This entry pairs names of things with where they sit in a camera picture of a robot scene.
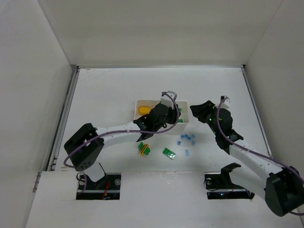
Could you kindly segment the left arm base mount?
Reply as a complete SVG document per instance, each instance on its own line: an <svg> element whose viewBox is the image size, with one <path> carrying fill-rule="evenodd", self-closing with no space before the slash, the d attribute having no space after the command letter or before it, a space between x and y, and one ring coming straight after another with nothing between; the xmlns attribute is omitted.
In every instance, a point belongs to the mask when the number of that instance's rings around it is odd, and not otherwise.
<svg viewBox="0 0 304 228"><path fill-rule="evenodd" d="M121 173L106 172L100 163L79 172L77 200L119 200L121 188Z"/></svg>

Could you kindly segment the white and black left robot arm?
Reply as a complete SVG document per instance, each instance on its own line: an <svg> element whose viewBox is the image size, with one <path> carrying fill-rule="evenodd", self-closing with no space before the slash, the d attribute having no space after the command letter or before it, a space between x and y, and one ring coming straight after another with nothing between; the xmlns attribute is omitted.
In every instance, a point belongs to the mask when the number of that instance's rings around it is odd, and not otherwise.
<svg viewBox="0 0 304 228"><path fill-rule="evenodd" d="M168 107L158 103L149 114L128 124L94 128L91 123L84 124L65 144L67 157L63 164L77 172L83 172L92 182L99 182L105 171L97 158L102 149L122 143L141 142L155 134L171 130L179 120L177 104Z"/></svg>

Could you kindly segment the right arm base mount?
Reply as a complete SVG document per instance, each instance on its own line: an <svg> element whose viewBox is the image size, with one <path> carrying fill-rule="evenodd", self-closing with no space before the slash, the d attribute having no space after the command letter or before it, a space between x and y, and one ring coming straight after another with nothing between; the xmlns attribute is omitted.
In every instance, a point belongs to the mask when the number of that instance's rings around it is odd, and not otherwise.
<svg viewBox="0 0 304 228"><path fill-rule="evenodd" d="M237 200L246 199L252 200L255 196L254 193L245 189L240 185L236 185L231 181L230 173L240 168L241 165L231 163L226 165L218 172L204 173L204 188L207 191L208 200Z"/></svg>

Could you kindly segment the yellow oval butterfly lego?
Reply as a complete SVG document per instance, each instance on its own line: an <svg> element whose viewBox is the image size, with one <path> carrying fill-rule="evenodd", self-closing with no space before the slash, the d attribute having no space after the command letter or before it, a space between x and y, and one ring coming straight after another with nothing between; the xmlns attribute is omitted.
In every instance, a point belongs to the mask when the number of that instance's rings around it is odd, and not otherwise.
<svg viewBox="0 0 304 228"><path fill-rule="evenodd" d="M150 111L151 111L151 108L150 108L150 107L147 107L147 106L141 106L141 107L139 107L139 114L140 114L140 115L149 114Z"/></svg>

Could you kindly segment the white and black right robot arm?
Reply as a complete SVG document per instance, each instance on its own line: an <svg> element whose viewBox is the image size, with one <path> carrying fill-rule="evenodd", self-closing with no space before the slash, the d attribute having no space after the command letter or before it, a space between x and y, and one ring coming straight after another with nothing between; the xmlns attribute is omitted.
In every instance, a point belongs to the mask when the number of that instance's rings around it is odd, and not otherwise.
<svg viewBox="0 0 304 228"><path fill-rule="evenodd" d="M229 108L230 99L221 97L219 105L207 101L192 105L192 115L207 124L215 135L220 149L247 166L254 175L246 175L241 166L233 163L222 168L227 181L263 198L277 216L284 216L304 204L304 180L298 170L271 157L254 151L233 129Z"/></svg>

